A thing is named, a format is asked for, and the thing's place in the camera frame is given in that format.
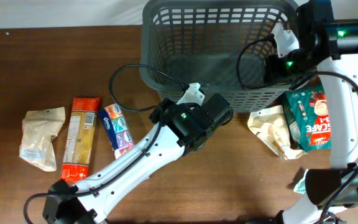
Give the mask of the green Nescafe coffee bag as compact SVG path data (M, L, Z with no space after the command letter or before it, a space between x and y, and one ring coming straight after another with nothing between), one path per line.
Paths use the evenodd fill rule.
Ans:
M305 152L331 148L328 104L321 85L286 91L280 101L291 138Z

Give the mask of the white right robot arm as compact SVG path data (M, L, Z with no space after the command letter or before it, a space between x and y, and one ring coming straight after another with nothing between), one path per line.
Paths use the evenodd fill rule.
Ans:
M277 24L277 54L268 57L268 85L318 76L331 123L331 166L306 173L306 191L275 223L336 223L358 206L358 23L337 22L330 1L309 1L296 10L298 31Z

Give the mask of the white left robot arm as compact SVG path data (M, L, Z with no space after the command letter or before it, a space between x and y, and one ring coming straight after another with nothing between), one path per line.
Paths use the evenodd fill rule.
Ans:
M47 223L102 223L113 208L159 168L202 148L232 116L230 104L213 95L203 105L165 99L150 115L150 132L110 165L70 186L59 180L42 213Z

